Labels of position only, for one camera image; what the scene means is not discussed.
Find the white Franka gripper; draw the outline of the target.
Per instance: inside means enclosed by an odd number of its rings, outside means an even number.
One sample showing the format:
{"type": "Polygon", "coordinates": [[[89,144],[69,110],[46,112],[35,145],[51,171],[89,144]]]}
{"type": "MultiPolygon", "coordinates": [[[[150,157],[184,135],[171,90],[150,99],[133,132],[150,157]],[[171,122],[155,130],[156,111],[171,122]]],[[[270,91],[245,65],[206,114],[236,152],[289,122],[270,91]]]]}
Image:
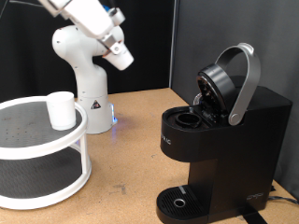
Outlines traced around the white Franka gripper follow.
{"type": "Polygon", "coordinates": [[[106,48],[105,55],[121,53],[123,40],[108,34],[113,28],[113,22],[98,0],[71,0],[63,9],[63,15],[87,37],[100,39],[106,48]]]}

